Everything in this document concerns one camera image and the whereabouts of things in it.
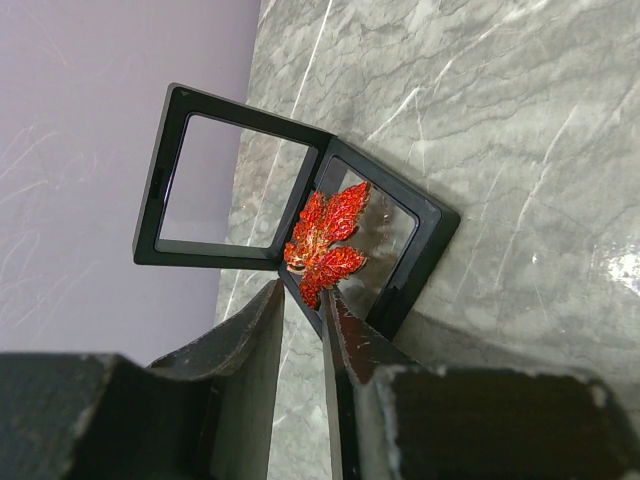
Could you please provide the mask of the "orange leaf brooch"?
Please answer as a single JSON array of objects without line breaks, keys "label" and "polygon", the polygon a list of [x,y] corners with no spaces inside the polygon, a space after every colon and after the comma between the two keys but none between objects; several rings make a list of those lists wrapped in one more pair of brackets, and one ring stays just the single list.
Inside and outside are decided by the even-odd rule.
[{"label": "orange leaf brooch", "polygon": [[331,197],[314,192],[300,212],[292,239],[284,248],[289,272],[301,276],[299,292],[312,310],[319,308],[319,295],[361,269],[367,256],[347,245],[359,228],[371,184],[350,186]]}]

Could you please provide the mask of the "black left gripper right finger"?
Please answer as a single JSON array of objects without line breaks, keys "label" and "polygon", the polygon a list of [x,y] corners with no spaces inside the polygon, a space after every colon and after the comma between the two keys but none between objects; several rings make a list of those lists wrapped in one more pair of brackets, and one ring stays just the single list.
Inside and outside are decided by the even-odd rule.
[{"label": "black left gripper right finger", "polygon": [[322,296],[336,479],[635,479],[639,438],[580,371],[429,366]]}]

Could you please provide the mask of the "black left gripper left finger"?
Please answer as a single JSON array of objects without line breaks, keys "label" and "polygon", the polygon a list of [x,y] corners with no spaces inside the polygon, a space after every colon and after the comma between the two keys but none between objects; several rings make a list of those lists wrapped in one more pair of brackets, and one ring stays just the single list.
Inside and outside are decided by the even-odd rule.
[{"label": "black left gripper left finger", "polygon": [[5,479],[263,479],[285,292],[148,366],[119,354],[1,357]]}]

